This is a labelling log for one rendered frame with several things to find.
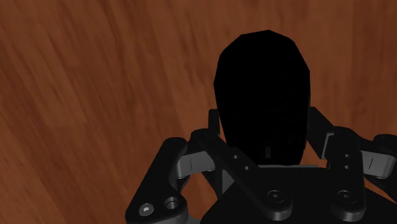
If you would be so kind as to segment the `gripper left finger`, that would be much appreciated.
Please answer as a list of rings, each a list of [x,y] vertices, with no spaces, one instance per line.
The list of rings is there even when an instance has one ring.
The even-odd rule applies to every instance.
[[[236,186],[266,219],[288,219],[293,208],[288,191],[274,181],[262,183],[262,169],[219,133],[219,113],[211,109],[208,127],[193,131],[189,141],[166,139],[125,212],[126,224],[187,224],[188,204],[181,192],[189,177],[201,172],[213,176],[210,184],[218,198]]]

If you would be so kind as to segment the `black egg-shaped object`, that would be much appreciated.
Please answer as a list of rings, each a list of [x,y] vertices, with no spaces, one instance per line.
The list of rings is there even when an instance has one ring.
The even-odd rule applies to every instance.
[[[226,143],[258,165],[298,165],[307,142],[310,70],[295,42],[242,34],[220,54],[214,94]]]

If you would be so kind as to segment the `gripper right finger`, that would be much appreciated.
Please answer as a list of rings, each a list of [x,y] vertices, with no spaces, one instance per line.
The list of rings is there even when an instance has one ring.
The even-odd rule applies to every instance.
[[[311,107],[307,141],[327,161],[332,216],[341,222],[397,222],[397,135],[368,140]]]

